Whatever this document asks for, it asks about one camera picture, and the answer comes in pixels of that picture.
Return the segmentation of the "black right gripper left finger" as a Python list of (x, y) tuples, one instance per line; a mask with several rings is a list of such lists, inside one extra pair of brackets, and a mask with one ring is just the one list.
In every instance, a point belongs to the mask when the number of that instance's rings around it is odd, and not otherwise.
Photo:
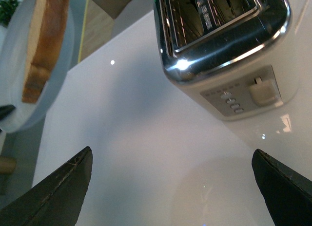
[(93, 154), (85, 147), (0, 211), (2, 226), (74, 226), (91, 180)]

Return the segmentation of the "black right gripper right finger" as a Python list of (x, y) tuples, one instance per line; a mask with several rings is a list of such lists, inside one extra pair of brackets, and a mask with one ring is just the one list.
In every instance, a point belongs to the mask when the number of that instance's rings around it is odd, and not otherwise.
[(255, 181), (276, 226), (312, 224), (312, 182), (257, 149), (252, 168)]

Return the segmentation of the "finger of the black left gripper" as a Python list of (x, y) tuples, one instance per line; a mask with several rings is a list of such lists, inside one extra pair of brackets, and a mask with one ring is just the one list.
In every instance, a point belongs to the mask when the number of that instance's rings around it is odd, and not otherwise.
[(4, 105), (0, 107), (0, 120), (5, 119), (11, 112), (15, 110), (14, 105)]

